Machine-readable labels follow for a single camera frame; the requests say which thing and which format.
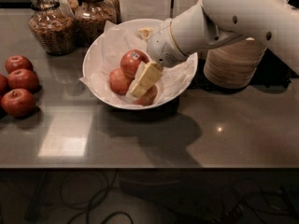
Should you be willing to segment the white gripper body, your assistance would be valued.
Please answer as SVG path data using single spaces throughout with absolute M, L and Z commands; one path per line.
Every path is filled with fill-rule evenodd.
M 153 61 L 166 68 L 172 68 L 187 61 L 172 35 L 172 20 L 162 21 L 153 28 L 147 42 L 147 53 Z

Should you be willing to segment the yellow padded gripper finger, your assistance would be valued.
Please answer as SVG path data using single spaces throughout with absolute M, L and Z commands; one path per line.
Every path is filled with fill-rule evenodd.
M 138 34 L 145 41 L 147 41 L 150 38 L 150 34 L 152 31 L 153 31 L 152 27 L 144 27 L 137 30 Z
M 126 97 L 129 99 L 142 97 L 162 77 L 163 70 L 163 67 L 155 62 L 141 63 L 129 86 Z

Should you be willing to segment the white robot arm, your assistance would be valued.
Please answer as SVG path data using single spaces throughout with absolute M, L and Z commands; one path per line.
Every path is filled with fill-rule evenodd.
M 149 34 L 150 62 L 137 69 L 126 96 L 135 101 L 162 76 L 165 67 L 186 62 L 197 51 L 251 37 L 287 64 L 299 68 L 299 9 L 286 0 L 199 0 Z

